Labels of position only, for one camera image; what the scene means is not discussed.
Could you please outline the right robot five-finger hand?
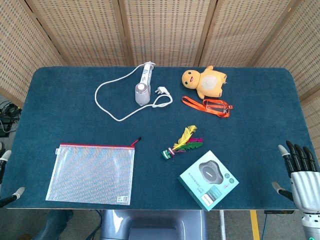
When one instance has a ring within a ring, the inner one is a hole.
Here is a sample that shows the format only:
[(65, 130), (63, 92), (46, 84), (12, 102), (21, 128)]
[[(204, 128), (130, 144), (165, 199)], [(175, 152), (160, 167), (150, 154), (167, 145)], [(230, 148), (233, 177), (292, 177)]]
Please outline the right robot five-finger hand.
[(320, 213), (320, 172), (315, 158), (306, 146), (300, 147), (286, 141), (287, 147), (278, 145), (291, 184), (291, 191), (273, 181), (272, 187), (279, 194), (294, 202), (306, 214)]

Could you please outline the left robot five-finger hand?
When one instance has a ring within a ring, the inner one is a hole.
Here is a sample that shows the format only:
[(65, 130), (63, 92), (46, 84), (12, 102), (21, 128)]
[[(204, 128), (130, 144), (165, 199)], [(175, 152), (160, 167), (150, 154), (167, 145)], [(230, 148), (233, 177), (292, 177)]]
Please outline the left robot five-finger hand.
[[(3, 155), (0, 157), (0, 186), (2, 186), (6, 165), (11, 154), (12, 154), (11, 150), (6, 150), (3, 153)], [(21, 195), (24, 193), (24, 191), (25, 191), (25, 187), (22, 186), (18, 188), (12, 195), (5, 198), (1, 198), (0, 207), (3, 208), (4, 206), (18, 200), (21, 197)]]

